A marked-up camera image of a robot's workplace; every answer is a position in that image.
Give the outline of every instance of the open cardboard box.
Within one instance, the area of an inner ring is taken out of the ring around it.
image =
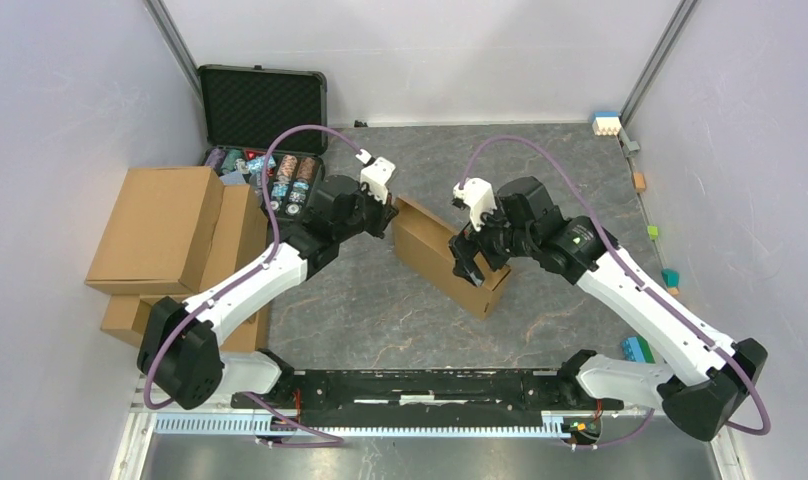
[[[266,217],[248,185],[224,188],[212,249],[201,278],[201,290],[213,287],[263,253]],[[166,295],[113,295],[101,330],[139,347],[151,306]],[[181,302],[190,294],[168,295]],[[266,305],[242,323],[221,346],[224,352],[253,352],[268,344],[270,307]]]
[[[504,293],[510,267],[493,272],[478,255],[475,261],[484,273],[484,283],[475,287],[452,273],[454,256],[448,242],[456,232],[451,225],[409,198],[398,197],[395,206],[399,211],[392,221],[395,255],[475,317],[484,319],[492,313]]]

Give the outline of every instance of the orange block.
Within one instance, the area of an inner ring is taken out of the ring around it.
[[[636,190],[637,193],[645,191],[645,175],[642,173],[634,173],[634,190]]]

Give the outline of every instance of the open case lid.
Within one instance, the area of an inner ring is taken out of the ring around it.
[[[327,125],[327,80],[320,72],[204,65],[198,69],[213,145],[264,150],[278,135],[305,124]],[[321,155],[328,137],[292,135],[278,153]]]

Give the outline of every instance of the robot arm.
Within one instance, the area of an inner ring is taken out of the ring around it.
[[[365,150],[357,158],[365,165],[360,181],[342,175],[327,177],[315,189],[301,223],[283,232],[277,255],[268,265],[264,261],[274,245],[184,304],[166,297],[154,305],[137,358],[137,366],[146,374],[169,335],[196,314],[167,347],[154,373],[155,383],[181,407],[201,405],[222,383],[230,393],[268,391],[280,374],[275,362],[262,354],[253,358],[220,355],[219,345],[254,312],[336,259],[342,242],[363,232],[383,238],[398,214],[387,188],[395,165]]]
[[[567,382],[563,395],[569,400],[615,398],[662,408],[686,433],[705,441],[712,439],[747,397],[741,380],[715,350],[732,356],[752,381],[757,380],[766,361],[766,350],[753,339],[735,343],[696,317],[652,281],[605,232],[616,247],[615,253],[608,251],[588,217],[564,219],[535,178],[519,178],[504,185],[493,201],[481,198],[493,196],[492,188],[484,188],[484,184],[489,185],[468,179],[463,189],[454,190],[454,205],[469,206],[470,218],[480,221],[479,227],[470,222],[450,241],[455,275],[480,285],[483,274],[474,258],[481,254],[493,270],[511,257],[529,257],[544,270],[563,276],[610,307],[667,362],[641,364],[582,350],[558,373]],[[487,208],[475,214],[475,208],[484,205]],[[644,285],[639,287],[620,263],[633,270]],[[665,299],[714,345],[705,345],[646,290]]]

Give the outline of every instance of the blue lego brick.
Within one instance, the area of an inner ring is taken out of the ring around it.
[[[622,342],[622,352],[625,360],[638,363],[649,363],[643,354],[642,347],[637,337],[628,337]]]

